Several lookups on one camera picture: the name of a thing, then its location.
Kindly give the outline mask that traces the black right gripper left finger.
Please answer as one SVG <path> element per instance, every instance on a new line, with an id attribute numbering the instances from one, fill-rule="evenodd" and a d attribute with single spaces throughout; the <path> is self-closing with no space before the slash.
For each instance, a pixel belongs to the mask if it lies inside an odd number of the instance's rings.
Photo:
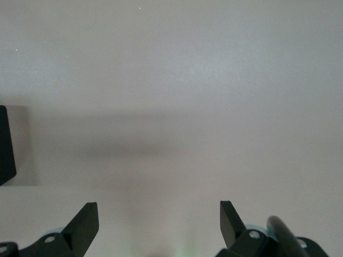
<path id="1" fill-rule="evenodd" d="M 86 254 L 99 231 L 98 205 L 86 203 L 62 232 L 49 233 L 31 246 L 18 251 L 19 256 L 76 256 Z"/>

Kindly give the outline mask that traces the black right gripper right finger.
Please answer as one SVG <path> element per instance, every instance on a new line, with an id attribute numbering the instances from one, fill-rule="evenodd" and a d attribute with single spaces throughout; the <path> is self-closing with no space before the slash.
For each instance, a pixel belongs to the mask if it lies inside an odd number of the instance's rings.
<path id="1" fill-rule="evenodd" d="M 217 256 L 283 256 L 278 242 L 255 225 L 245 225 L 231 201 L 220 202 L 220 230 L 226 248 Z"/>

